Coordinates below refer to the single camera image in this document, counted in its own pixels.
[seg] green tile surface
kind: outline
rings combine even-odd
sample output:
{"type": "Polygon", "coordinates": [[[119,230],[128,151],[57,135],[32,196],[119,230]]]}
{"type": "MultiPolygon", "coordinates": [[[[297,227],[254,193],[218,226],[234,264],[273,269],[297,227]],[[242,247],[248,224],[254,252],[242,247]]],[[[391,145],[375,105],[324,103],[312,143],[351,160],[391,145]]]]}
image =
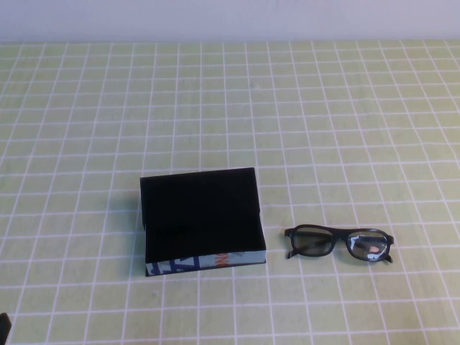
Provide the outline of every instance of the green tile surface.
{"type": "Polygon", "coordinates": [[[0,45],[10,344],[456,344],[459,107],[458,41],[0,45]],[[248,166],[267,265],[146,279],[139,177],[248,166]],[[395,263],[286,260],[301,223],[395,263]]]}

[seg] black object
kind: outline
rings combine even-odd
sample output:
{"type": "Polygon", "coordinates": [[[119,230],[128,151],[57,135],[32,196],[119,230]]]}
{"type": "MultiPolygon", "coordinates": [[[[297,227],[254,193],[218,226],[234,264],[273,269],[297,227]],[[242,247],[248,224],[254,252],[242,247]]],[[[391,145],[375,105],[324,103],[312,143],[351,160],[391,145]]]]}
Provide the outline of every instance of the black object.
{"type": "Polygon", "coordinates": [[[147,275],[265,262],[254,168],[141,178],[147,275]]]}
{"type": "Polygon", "coordinates": [[[12,329],[12,323],[6,313],[0,314],[0,345],[6,344],[6,339],[10,329],[12,329]]]}
{"type": "Polygon", "coordinates": [[[304,224],[285,230],[290,237],[293,250],[287,258],[300,254],[306,257],[323,257],[332,252],[338,239],[345,241],[349,253],[357,259],[377,262],[387,260],[393,263],[390,246],[392,236],[377,229],[335,229],[325,226],[304,224]]]}

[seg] printed label on box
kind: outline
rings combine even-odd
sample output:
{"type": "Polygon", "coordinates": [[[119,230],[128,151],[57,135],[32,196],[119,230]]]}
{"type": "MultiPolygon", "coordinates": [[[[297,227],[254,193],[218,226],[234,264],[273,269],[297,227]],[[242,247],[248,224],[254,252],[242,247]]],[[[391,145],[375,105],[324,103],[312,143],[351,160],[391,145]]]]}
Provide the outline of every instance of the printed label on box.
{"type": "Polygon", "coordinates": [[[146,264],[146,267],[148,275],[168,275],[170,273],[198,271],[205,268],[259,264],[263,262],[265,262],[265,250],[184,257],[182,259],[146,264]]]}

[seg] white wall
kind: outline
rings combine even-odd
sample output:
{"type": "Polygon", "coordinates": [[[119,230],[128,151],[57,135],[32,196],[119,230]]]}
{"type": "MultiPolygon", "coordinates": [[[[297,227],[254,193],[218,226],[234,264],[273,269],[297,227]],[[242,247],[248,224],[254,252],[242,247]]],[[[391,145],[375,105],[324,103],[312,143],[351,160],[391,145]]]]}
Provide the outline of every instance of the white wall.
{"type": "Polygon", "coordinates": [[[0,41],[460,38],[459,0],[1,0],[0,41]]]}

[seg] open box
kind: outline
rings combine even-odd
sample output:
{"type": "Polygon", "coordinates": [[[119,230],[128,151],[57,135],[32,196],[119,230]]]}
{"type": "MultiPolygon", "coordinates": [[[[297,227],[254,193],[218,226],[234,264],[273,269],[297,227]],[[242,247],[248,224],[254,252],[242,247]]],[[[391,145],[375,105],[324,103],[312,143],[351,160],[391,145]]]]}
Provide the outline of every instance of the open box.
{"type": "Polygon", "coordinates": [[[254,168],[141,178],[146,276],[265,262],[254,168]]]}

